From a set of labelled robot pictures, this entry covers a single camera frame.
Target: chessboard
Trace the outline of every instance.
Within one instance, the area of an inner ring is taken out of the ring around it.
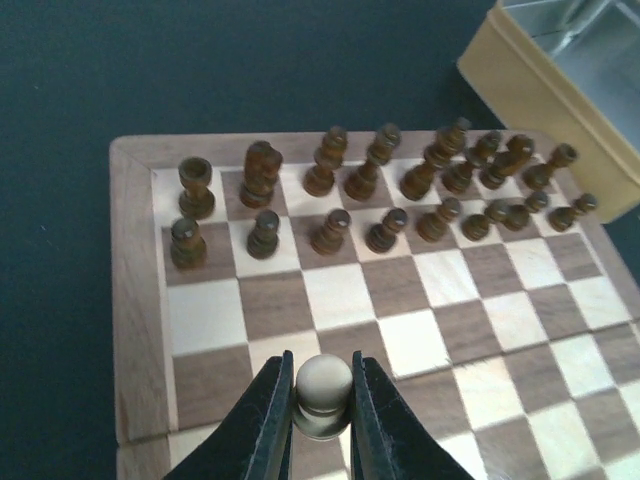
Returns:
[[[483,131],[467,132],[468,144]],[[531,162],[555,142],[537,132]],[[580,192],[568,169],[549,206],[517,232],[492,225],[470,241],[461,223],[496,199],[531,192],[520,173],[490,190],[474,177],[461,214],[439,241],[416,232],[448,192],[436,179],[419,201],[399,182],[435,132],[402,132],[373,196],[345,194],[373,132],[349,132],[344,165],[324,197],[302,186],[323,133],[123,137],[110,150],[116,430],[120,480],[161,478],[202,442],[267,358],[296,368],[320,353],[349,364],[375,357],[429,433],[475,479],[640,478],[640,293],[595,216],[563,233],[547,214]],[[256,260],[247,236],[257,210],[239,199],[245,152],[269,142],[284,158],[269,208],[275,254]],[[215,210],[199,220],[208,256],[175,267],[171,225],[181,216],[178,166],[212,165]],[[456,156],[453,162],[463,158]],[[409,217],[393,248],[365,237],[391,208]],[[335,255],[311,232],[344,209],[351,225]],[[295,480],[349,478],[348,431],[327,442],[295,433]]]

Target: yellow container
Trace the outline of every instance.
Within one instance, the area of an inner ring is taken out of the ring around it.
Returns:
[[[598,197],[607,223],[640,203],[640,154],[499,0],[458,60],[463,77],[509,129],[538,130],[572,144],[571,171]]]

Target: light square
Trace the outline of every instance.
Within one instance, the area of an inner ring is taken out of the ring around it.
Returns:
[[[542,238],[511,242],[506,247],[527,290],[564,283],[558,264]]]
[[[534,345],[547,340],[538,315],[526,292],[483,300],[493,331],[504,350]]]
[[[478,442],[471,432],[462,433],[455,437],[449,437],[440,442],[444,448],[454,458],[456,462],[464,468],[474,480],[487,480],[489,477],[484,468],[484,462],[480,455]]]
[[[429,309],[380,319],[380,332],[395,377],[426,372],[450,362]]]
[[[247,342],[237,279],[180,285],[167,291],[173,355]]]
[[[495,245],[496,243],[502,242],[500,237],[500,233],[498,232],[498,228],[495,225],[491,225],[489,227],[489,234],[484,237],[482,240],[477,242],[473,242],[464,236],[462,233],[462,222],[466,220],[467,217],[471,215],[475,215],[477,213],[483,213],[485,208],[487,208],[488,203],[483,200],[467,200],[464,202],[460,202],[462,206],[462,212],[460,214],[459,220],[454,220],[449,224],[451,231],[458,243],[460,248],[471,248],[471,247],[479,247],[483,245]]]
[[[396,243],[386,253],[372,252],[366,244],[366,236],[369,229],[376,223],[380,223],[382,218],[389,211],[388,208],[370,208],[366,210],[354,210],[351,213],[351,238],[356,248],[358,260],[361,262],[371,262],[373,260],[384,260],[389,258],[397,258],[410,256],[411,249],[404,232],[400,232],[396,236]]]
[[[432,307],[466,302],[480,296],[459,250],[423,253],[413,258]]]
[[[552,344],[551,350],[573,397],[582,397],[614,385],[611,372],[591,335],[561,340]]]
[[[591,328],[602,328],[631,320],[627,307],[606,277],[571,282],[569,290]]]
[[[280,169],[280,182],[289,216],[326,215],[335,208],[342,208],[338,182],[328,195],[314,197],[302,186],[305,173],[313,164],[285,164]]]
[[[457,367],[453,373],[474,430],[524,413],[502,358]]]
[[[156,225],[170,227],[173,222],[182,217],[178,199],[184,191],[180,184],[177,168],[162,168],[153,171],[153,214]],[[222,177],[220,170],[213,168],[211,172],[211,184],[209,185],[215,196],[216,204],[213,214],[198,223],[217,223],[227,221],[227,207],[222,190]]]
[[[311,357],[320,355],[320,343],[315,330],[269,337],[249,343],[251,370],[256,376],[265,362],[273,356],[281,356],[285,350],[293,353],[294,378],[298,369]]]
[[[382,167],[382,174],[387,181],[389,193],[394,205],[398,207],[408,207],[415,205],[437,205],[440,203],[440,195],[435,188],[435,178],[434,185],[432,185],[427,194],[420,200],[409,200],[400,191],[400,181],[404,175],[422,162],[422,158],[403,158],[391,160],[387,165]]]
[[[318,330],[376,318],[359,264],[304,270],[302,275]]]
[[[289,217],[280,217],[278,249],[272,257],[265,260],[257,260],[247,252],[247,237],[254,225],[254,220],[229,222],[231,248],[233,249],[238,277],[251,277],[300,269],[300,260],[298,259],[298,251],[293,239],[293,230],[291,230]]]
[[[187,458],[218,428],[219,424],[193,428],[169,435],[169,456],[171,468],[175,468]]]
[[[598,465],[598,455],[573,403],[529,417],[531,432],[551,478],[569,479]]]

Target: dark square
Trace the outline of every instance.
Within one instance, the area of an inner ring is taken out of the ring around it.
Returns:
[[[400,380],[396,387],[434,438],[446,438],[471,429],[451,370]]]
[[[242,186],[243,172],[222,172],[222,189],[224,190],[224,201],[227,207],[227,218],[233,220],[248,220],[256,218],[260,210],[271,209],[279,216],[287,216],[287,205],[282,193],[282,185],[278,181],[273,189],[273,199],[271,204],[263,209],[246,207],[240,201],[240,187]]]
[[[480,300],[436,308],[433,313],[454,365],[501,352]]]
[[[322,353],[340,357],[347,365],[352,363],[353,352],[360,350],[364,357],[374,357],[387,375],[392,375],[378,322],[323,330],[318,332],[318,342]]]
[[[556,235],[545,240],[568,282],[600,275],[600,269],[579,233]]]
[[[362,271],[378,318],[429,307],[413,258],[363,263]]]
[[[462,255],[483,298],[523,290],[504,245],[466,248]]]
[[[576,403],[603,462],[616,460],[640,448],[640,436],[618,390],[599,392]]]
[[[566,285],[531,290],[528,294],[549,339],[557,340],[589,329]]]
[[[314,328],[301,272],[241,278],[238,283],[250,341]]]
[[[527,413],[569,400],[569,390],[549,345],[506,355],[505,362]]]
[[[205,264],[194,269],[178,270],[171,260],[171,228],[162,229],[164,270],[168,286],[224,280],[236,276],[229,225],[205,223],[200,225],[200,234],[207,244]]]
[[[173,359],[180,430],[219,422],[253,380],[247,345]]]
[[[300,266],[303,269],[309,269],[358,263],[358,256],[349,231],[344,236],[342,247],[334,255],[320,255],[311,248],[311,235],[323,225],[324,220],[325,217],[323,215],[290,217]]]

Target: chess rook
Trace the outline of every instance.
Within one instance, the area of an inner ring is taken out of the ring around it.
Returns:
[[[468,120],[459,118],[451,127],[436,132],[435,141],[424,149],[424,161],[409,170],[400,181],[400,191],[406,198],[417,201],[429,192],[435,173],[463,151],[470,127]]]
[[[346,210],[336,209],[327,215],[322,225],[311,237],[311,247],[320,255],[333,255],[344,243],[344,235],[351,225],[351,216]]]
[[[576,199],[570,207],[556,208],[548,215],[547,219],[554,230],[565,232],[573,226],[579,216],[586,215],[597,207],[598,201],[596,197],[590,193],[585,193]]]
[[[180,218],[171,226],[171,260],[180,270],[197,268],[207,259],[207,244],[193,218]]]
[[[426,242],[437,242],[447,233],[449,223],[460,215],[460,211],[458,199],[445,198],[435,212],[428,212],[420,217],[416,224],[418,235]]]
[[[520,170],[534,153],[533,140],[526,135],[514,135],[507,142],[507,151],[495,155],[492,164],[487,165],[480,174],[480,181],[490,190],[497,190],[507,177]]]
[[[347,132],[342,127],[331,127],[324,135],[313,155],[316,165],[307,171],[302,182],[309,195],[324,197],[329,194],[335,183],[333,172],[342,166],[347,143]]]
[[[178,205],[185,217],[201,220],[213,213],[216,199],[207,187],[211,183],[211,164],[200,157],[184,159],[178,166],[178,176],[184,191]]]
[[[347,177],[344,184],[345,193],[359,202],[371,198],[376,189],[379,167],[389,163],[393,150],[401,140],[400,129],[392,123],[378,130],[373,143],[367,149],[365,163]]]
[[[484,213],[470,215],[462,222],[462,233],[472,242],[480,241],[489,235],[492,223],[504,222],[508,212],[509,206],[504,200],[494,200]]]
[[[502,135],[496,130],[484,134],[476,144],[464,151],[465,161],[454,163],[442,175],[442,184],[451,193],[461,194],[471,185],[473,171],[486,166],[489,157],[500,147]]]
[[[375,253],[385,253],[396,244],[396,236],[408,222],[407,212],[401,208],[393,208],[384,216],[381,223],[369,229],[365,242],[367,247]]]
[[[240,200],[249,208],[269,205],[273,189],[282,166],[282,154],[269,142],[253,143],[247,150],[244,162],[244,181],[240,188]]]
[[[559,168],[566,168],[578,159],[578,152],[571,145],[561,143],[551,153],[547,163],[533,165],[522,174],[522,179],[531,190],[542,190]]]
[[[263,260],[271,257],[278,248],[278,227],[280,219],[276,212],[263,210],[256,217],[256,223],[247,237],[247,252],[253,258]]]

